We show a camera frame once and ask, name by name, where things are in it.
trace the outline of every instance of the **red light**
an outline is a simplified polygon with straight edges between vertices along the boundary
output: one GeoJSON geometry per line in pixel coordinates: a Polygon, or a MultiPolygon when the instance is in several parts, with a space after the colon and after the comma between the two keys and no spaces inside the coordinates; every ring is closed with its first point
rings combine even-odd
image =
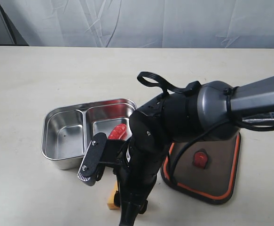
{"type": "Polygon", "coordinates": [[[193,156],[193,165],[204,169],[207,165],[208,162],[208,156],[205,152],[203,151],[198,151],[194,154],[193,156]]]}

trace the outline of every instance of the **stainless steel tray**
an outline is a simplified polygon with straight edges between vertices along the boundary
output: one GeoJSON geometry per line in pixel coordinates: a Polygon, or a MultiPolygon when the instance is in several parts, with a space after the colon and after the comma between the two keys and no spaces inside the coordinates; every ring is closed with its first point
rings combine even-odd
{"type": "Polygon", "coordinates": [[[42,153],[62,170],[78,167],[88,144],[96,133],[107,136],[118,124],[127,125],[136,109],[128,99],[115,99],[57,108],[45,117],[42,153]]]}

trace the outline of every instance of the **yellow block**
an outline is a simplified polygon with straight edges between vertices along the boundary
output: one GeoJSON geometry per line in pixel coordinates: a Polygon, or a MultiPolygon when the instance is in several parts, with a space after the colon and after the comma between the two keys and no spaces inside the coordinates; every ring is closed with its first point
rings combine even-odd
{"type": "Polygon", "coordinates": [[[117,181],[116,181],[116,183],[114,185],[114,189],[111,192],[111,194],[109,196],[109,199],[108,199],[108,203],[107,203],[108,204],[108,208],[110,210],[118,210],[118,209],[120,209],[119,207],[117,207],[117,206],[114,205],[114,195],[115,195],[116,191],[118,191],[118,183],[117,183],[117,181]]]}

